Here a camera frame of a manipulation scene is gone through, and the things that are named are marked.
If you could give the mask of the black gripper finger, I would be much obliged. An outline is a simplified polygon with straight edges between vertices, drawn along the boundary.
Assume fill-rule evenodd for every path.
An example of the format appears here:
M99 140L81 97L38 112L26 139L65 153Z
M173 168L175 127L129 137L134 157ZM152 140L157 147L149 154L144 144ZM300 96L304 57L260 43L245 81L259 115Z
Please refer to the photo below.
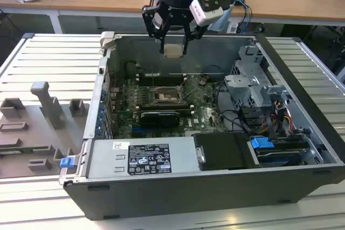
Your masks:
M172 7L156 5L142 7L142 18L147 32L151 38L160 40L160 53L164 53L165 36L170 29L172 21Z
M183 38L183 55L187 53L188 43L194 39L201 39L207 26L196 26L193 30L190 29L190 24L187 22L183 23L184 38Z

